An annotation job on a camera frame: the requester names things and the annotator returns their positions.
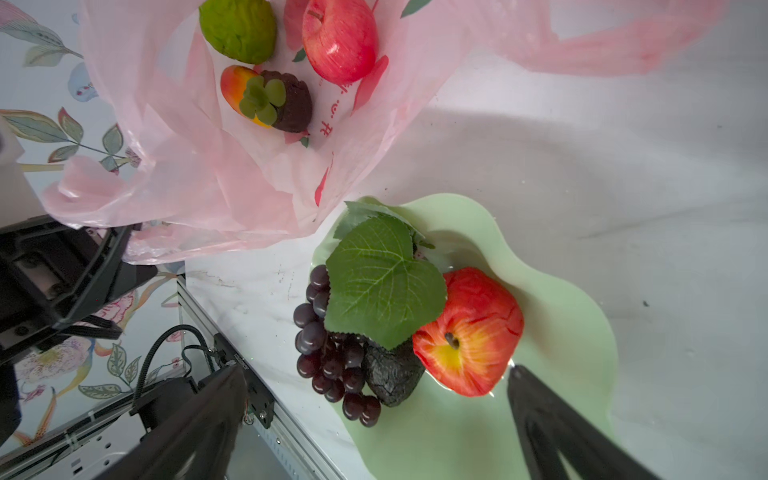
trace painted flower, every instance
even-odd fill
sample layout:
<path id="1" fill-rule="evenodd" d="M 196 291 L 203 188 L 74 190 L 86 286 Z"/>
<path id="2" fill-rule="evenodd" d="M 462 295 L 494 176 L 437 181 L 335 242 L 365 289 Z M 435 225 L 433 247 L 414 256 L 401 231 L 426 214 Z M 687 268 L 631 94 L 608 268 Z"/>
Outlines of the painted flower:
<path id="1" fill-rule="evenodd" d="M 131 166 L 133 168 L 138 168 L 139 164 L 141 163 L 141 157 L 139 157 L 136 152 L 131 149 L 131 147 L 125 149 L 125 156 L 131 159 Z"/>
<path id="2" fill-rule="evenodd" d="M 43 394 L 43 392 L 45 392 L 45 389 L 46 389 L 46 388 L 47 388 L 47 386 L 45 386 L 45 385 L 38 385 L 38 386 L 37 386 L 37 387 L 36 387 L 34 390 L 32 390 L 30 393 L 26 393 L 26 394 L 25 394 L 26 396 L 23 398 L 23 400 L 22 400 L 22 401 L 23 401 L 24 403 L 26 403 L 26 402 L 29 402 L 29 401 L 30 401 L 30 400 L 32 400 L 32 399 L 35 399 L 35 398 L 39 397 L 40 395 L 42 395 L 42 394 Z"/>
<path id="3" fill-rule="evenodd" d="M 133 306 L 135 301 L 136 291 L 134 290 L 133 292 L 125 294 L 118 300 L 109 303 L 108 305 L 104 305 L 104 307 L 102 307 L 98 312 L 94 313 L 94 315 L 103 319 L 111 320 L 115 323 L 119 323 L 123 317 L 125 317 L 125 313 L 129 308 L 131 308 L 131 306 Z"/>
<path id="4" fill-rule="evenodd" d="M 67 82 L 67 89 L 72 98 L 77 101 L 89 101 L 98 97 L 98 92 L 96 92 L 94 85 L 91 83 L 91 76 L 88 74 L 84 62 L 80 62 L 72 68 L 72 73 L 69 74 L 69 82 Z"/>
<path id="5" fill-rule="evenodd" d="M 16 364 L 16 378 L 26 383 L 38 383 L 76 370 L 91 357 L 93 342 L 71 336 L 43 353 L 30 353 Z"/>
<path id="6" fill-rule="evenodd" d="M 168 338 L 165 339 L 166 342 L 180 342 L 181 341 L 181 335 L 182 332 L 173 332 Z"/>

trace red apple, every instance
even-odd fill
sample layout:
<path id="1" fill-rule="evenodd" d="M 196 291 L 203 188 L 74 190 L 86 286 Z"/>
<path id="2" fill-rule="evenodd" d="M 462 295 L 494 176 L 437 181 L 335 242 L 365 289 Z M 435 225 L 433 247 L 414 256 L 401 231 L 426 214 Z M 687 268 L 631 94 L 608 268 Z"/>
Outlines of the red apple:
<path id="1" fill-rule="evenodd" d="M 364 0 L 310 0 L 302 40 L 317 74 L 337 85 L 365 77 L 379 53 L 376 20 Z"/>
<path id="2" fill-rule="evenodd" d="M 507 289 L 476 268 L 446 273 L 442 315 L 413 334 L 413 351 L 459 395 L 493 390 L 523 333 L 523 314 Z"/>

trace green fruit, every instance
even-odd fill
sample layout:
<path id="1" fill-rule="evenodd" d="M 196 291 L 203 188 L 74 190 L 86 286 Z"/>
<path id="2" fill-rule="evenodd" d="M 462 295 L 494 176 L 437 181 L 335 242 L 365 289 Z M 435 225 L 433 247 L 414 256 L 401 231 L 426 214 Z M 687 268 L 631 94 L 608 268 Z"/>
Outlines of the green fruit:
<path id="1" fill-rule="evenodd" d="M 277 24 L 266 0 L 207 0 L 200 29 L 216 51 L 244 63 L 264 63 L 275 50 Z"/>

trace black bracket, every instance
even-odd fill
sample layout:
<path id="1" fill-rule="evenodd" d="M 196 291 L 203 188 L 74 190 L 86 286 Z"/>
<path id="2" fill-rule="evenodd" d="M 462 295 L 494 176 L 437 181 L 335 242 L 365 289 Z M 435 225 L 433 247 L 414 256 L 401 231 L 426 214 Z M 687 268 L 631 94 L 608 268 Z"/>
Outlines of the black bracket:
<path id="1" fill-rule="evenodd" d="M 559 454 L 584 480 L 659 480 L 524 366 L 511 368 L 507 396 L 531 480 L 568 480 Z"/>
<path id="2" fill-rule="evenodd" d="M 243 357 L 234 349 L 231 343 L 220 333 L 214 335 L 214 348 L 216 353 L 214 358 L 223 368 L 226 365 L 240 364 L 243 367 L 243 374 L 248 384 L 248 402 L 250 408 L 256 414 L 261 425 L 268 429 L 275 416 L 275 397 L 272 392 L 264 385 L 259 376 L 254 372 Z"/>

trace wavy green plate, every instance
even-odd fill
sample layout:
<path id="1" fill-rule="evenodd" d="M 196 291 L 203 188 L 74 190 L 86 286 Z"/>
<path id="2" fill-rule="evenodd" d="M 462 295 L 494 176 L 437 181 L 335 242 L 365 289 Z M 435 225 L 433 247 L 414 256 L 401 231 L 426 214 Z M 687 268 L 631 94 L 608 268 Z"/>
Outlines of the wavy green plate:
<path id="1" fill-rule="evenodd" d="M 379 204 L 372 197 L 361 201 Z M 576 286 L 520 261 L 491 214 L 472 199 L 436 194 L 391 208 L 436 246 L 427 257 L 441 271 L 475 266 L 509 288 L 525 315 L 514 362 L 612 438 L 607 416 L 616 340 L 600 307 Z M 313 266 L 325 263 L 339 243 L 335 229 L 315 250 Z M 467 398 L 424 375 L 403 404 L 384 407 L 375 427 L 346 419 L 344 425 L 378 480 L 529 478 L 506 388 L 505 376 L 490 394 Z M 343 417 L 341 404 L 334 406 Z"/>

